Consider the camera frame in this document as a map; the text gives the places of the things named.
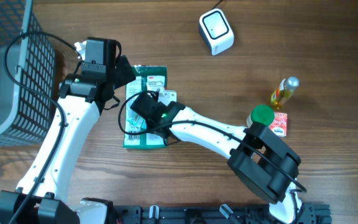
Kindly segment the green 3M gloves packet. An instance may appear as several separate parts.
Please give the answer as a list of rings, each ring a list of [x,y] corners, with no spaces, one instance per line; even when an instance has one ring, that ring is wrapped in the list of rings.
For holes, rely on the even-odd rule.
[[[126,99],[128,100],[136,93],[150,90],[157,91],[159,88],[167,87],[167,67],[157,65],[133,65],[132,70],[136,76],[133,82],[126,85]],[[145,129],[133,127],[127,118],[136,114],[130,109],[130,105],[136,96],[126,104],[125,131],[138,133]],[[156,134],[124,135],[124,148],[128,149],[157,149],[165,147],[164,140]]]

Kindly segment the green lid white jar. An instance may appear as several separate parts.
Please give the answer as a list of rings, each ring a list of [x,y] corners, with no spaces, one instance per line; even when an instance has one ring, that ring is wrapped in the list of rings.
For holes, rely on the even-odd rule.
[[[259,122],[269,126],[275,119],[273,109],[267,105],[256,106],[247,117],[247,126],[251,127],[252,123]]]

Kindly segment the yellow oil bottle silver cap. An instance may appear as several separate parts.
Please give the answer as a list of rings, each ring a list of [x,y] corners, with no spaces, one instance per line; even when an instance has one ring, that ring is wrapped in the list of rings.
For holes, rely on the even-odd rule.
[[[284,78],[270,97],[273,109],[280,109],[291,98],[299,84],[300,81],[297,77]]]

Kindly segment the red drink carton cup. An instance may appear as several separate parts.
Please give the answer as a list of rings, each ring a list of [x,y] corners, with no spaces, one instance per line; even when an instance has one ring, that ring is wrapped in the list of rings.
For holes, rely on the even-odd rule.
[[[269,128],[280,138],[287,136],[288,115],[286,113],[274,112],[274,120]]]

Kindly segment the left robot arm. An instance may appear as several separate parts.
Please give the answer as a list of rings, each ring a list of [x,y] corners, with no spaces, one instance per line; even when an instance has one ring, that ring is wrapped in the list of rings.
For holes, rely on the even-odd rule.
[[[57,111],[31,168],[15,191],[0,191],[0,223],[115,223],[113,202],[84,198],[66,204],[71,175],[85,140],[114,99],[114,91],[135,80],[116,40],[90,37],[77,51],[80,62],[59,87]]]

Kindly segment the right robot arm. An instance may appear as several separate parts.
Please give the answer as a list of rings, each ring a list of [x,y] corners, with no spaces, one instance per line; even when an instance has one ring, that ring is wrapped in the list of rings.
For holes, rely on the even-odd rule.
[[[206,118],[176,102],[162,102],[156,91],[130,97],[131,110],[144,119],[144,133],[163,140],[191,142],[226,158],[228,166],[282,223],[296,223],[301,205],[298,192],[306,192],[297,177],[301,159],[267,125],[232,126]]]

